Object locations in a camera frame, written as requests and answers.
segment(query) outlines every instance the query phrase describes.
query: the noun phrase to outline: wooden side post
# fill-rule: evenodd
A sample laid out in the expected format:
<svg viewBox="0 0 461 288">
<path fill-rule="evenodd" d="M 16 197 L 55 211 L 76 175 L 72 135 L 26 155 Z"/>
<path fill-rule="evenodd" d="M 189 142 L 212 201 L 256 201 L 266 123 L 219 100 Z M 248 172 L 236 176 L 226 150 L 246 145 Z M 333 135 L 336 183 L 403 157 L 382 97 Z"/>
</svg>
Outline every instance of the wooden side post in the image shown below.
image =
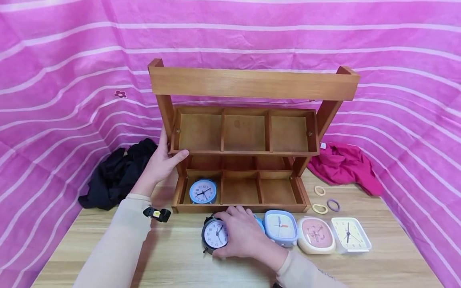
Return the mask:
<svg viewBox="0 0 461 288">
<path fill-rule="evenodd" d="M 148 65 L 148 70 L 150 67 L 164 67 L 162 59 L 154 59 Z M 174 107 L 171 101 L 171 95 L 155 95 L 157 98 L 157 104 L 159 105 L 160 114 L 162 116 L 163 125 L 165 126 L 166 136 L 168 138 L 168 143 L 171 143 L 171 136 L 173 133 L 174 126 Z M 177 173 L 179 176 L 183 176 L 186 170 L 185 163 L 179 163 L 176 166 Z"/>
<path fill-rule="evenodd" d="M 336 74 L 357 75 L 351 69 L 342 66 L 338 68 Z M 355 89 L 353 91 L 347 91 L 347 93 L 354 95 Z M 322 101 L 322 104 L 320 105 L 320 108 L 317 111 L 317 132 L 319 134 L 319 141 L 322 141 L 323 135 L 325 135 L 328 126 L 330 126 L 331 121 L 335 117 L 336 112 L 338 112 L 339 107 L 341 107 L 342 103 L 343 101 Z M 310 159 L 310 157 L 296 157 L 295 162 L 293 163 L 293 175 L 301 177 Z"/>
</svg>

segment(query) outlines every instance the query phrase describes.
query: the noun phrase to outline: wooden table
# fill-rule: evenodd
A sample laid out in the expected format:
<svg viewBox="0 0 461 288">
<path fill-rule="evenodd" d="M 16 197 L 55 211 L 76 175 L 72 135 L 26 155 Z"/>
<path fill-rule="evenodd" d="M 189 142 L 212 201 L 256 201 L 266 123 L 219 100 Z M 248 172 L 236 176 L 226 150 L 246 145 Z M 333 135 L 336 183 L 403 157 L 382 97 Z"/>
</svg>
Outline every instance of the wooden table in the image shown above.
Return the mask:
<svg viewBox="0 0 461 288">
<path fill-rule="evenodd" d="M 309 210 L 306 215 L 324 220 L 355 217 L 373 245 L 371 252 L 358 256 L 308 256 L 319 268 L 350 287 L 441 287 L 380 198 L 371 198 L 352 184 L 328 187 L 309 171 L 303 178 L 312 203 L 325 204 L 328 198 L 334 198 L 342 208 L 339 213 L 318 215 Z M 159 207 L 171 203 L 176 179 L 177 176 L 172 175 L 156 188 L 154 201 Z M 327 195 L 317 196 L 314 185 L 326 187 Z M 115 209 L 109 212 L 82 210 L 33 288 L 71 287 L 114 212 Z M 295 217 L 299 219 L 304 215 L 299 213 Z M 274 275 L 261 264 L 248 259 L 221 261 L 202 253 L 201 229 L 206 216 L 174 214 L 168 223 L 153 221 L 132 287 L 270 287 Z"/>
</svg>

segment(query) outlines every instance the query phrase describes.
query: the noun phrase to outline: black cloth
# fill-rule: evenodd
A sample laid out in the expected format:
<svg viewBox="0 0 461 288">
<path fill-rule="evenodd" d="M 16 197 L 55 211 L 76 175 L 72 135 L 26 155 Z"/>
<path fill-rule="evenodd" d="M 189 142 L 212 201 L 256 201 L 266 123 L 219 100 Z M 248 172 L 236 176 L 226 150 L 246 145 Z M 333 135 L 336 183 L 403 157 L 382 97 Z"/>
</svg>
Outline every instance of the black cloth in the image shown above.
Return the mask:
<svg viewBox="0 0 461 288">
<path fill-rule="evenodd" d="M 101 162 L 88 183 L 88 195 L 80 196 L 83 208 L 110 210 L 125 199 L 157 149 L 157 145 L 146 138 L 131 146 L 127 155 L 124 148 L 113 152 Z"/>
</svg>

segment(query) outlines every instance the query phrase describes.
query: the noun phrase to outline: wooden shelf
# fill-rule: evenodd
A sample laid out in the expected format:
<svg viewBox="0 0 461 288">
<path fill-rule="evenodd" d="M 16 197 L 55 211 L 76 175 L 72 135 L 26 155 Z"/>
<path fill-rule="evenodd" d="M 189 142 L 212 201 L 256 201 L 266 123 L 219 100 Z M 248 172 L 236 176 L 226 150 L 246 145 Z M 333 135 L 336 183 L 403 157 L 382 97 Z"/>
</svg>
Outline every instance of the wooden shelf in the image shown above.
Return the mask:
<svg viewBox="0 0 461 288">
<path fill-rule="evenodd" d="M 186 170 L 176 186 L 178 197 L 173 204 L 175 212 L 214 213 L 225 211 L 229 205 L 252 207 L 254 212 L 269 209 L 284 209 L 303 212 L 310 202 L 301 180 L 290 175 L 289 170 Z M 199 179 L 210 179 L 216 183 L 217 199 L 214 204 L 192 204 L 189 189 Z"/>
<path fill-rule="evenodd" d="M 340 66 L 336 74 L 165 68 L 149 65 L 152 91 L 170 152 L 189 150 L 177 165 L 172 208 L 214 213 L 242 205 L 253 212 L 306 212 L 311 204 L 300 176 L 344 100 L 352 100 L 360 76 Z M 171 94 L 322 100 L 314 109 L 173 106 Z M 217 184 L 215 204 L 192 204 L 191 185 Z"/>
<path fill-rule="evenodd" d="M 313 109 L 179 106 L 171 152 L 191 155 L 314 156 L 319 154 Z"/>
</svg>

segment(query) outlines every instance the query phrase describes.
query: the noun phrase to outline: beige sleeve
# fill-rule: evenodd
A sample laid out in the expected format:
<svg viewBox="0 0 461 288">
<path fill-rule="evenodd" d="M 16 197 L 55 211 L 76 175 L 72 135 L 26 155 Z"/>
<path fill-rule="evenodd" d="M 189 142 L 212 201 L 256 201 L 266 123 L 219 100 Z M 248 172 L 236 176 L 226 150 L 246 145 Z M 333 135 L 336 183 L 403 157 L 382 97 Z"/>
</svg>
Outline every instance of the beige sleeve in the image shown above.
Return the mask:
<svg viewBox="0 0 461 288">
<path fill-rule="evenodd" d="M 283 288 L 345 288 L 343 283 L 318 269 L 311 261 L 291 250 L 277 272 Z"/>
<path fill-rule="evenodd" d="M 129 288 L 151 218 L 144 209 L 150 198 L 128 194 L 74 283 L 75 288 Z"/>
</svg>

